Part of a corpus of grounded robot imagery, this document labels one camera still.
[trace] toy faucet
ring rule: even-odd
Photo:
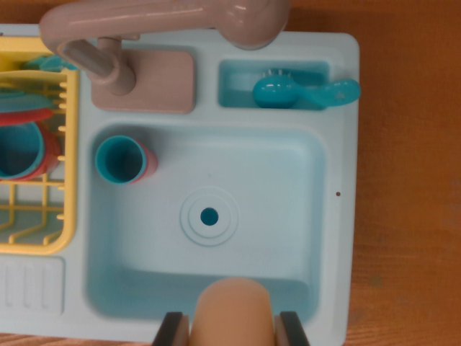
[[[49,11],[40,35],[51,51],[87,72],[97,107],[188,113],[194,108],[193,57],[187,51],[123,50],[122,40],[214,27],[236,47],[259,49],[284,29],[289,13],[290,0],[77,1]]]

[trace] wooden surface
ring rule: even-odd
[[[63,2],[0,0],[0,22],[35,23]],[[461,2],[292,3],[288,30],[348,32],[361,48],[346,345],[461,345]],[[0,342],[120,345],[20,336]]]

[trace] yellow dish rack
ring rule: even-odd
[[[43,123],[63,146],[59,177],[51,172],[26,182],[0,181],[0,253],[53,254],[75,233],[79,72],[20,71],[23,63],[51,54],[38,37],[0,37],[0,85],[51,98],[57,107]],[[28,200],[37,191],[41,198]],[[51,201],[51,195],[59,195],[59,201]]]

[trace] toy cup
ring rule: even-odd
[[[108,138],[96,152],[97,171],[112,184],[134,184],[151,176],[157,167],[157,156],[127,136]]]
[[[53,171],[61,145],[43,125],[0,127],[0,179],[23,181]]]

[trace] toy sink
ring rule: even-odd
[[[27,25],[0,32],[38,35]],[[100,110],[80,74],[75,235],[54,254],[0,254],[0,332],[150,342],[166,312],[193,318],[207,285],[244,276],[269,290],[274,314],[298,313],[312,345],[342,345],[358,104],[261,109],[251,90],[268,68],[294,71],[304,85],[358,80],[357,42],[283,32],[248,52],[201,30],[144,35],[126,47],[190,52],[195,108]],[[94,157],[112,135],[155,151],[158,171],[135,185],[105,182]],[[6,200],[8,190],[0,193]]]

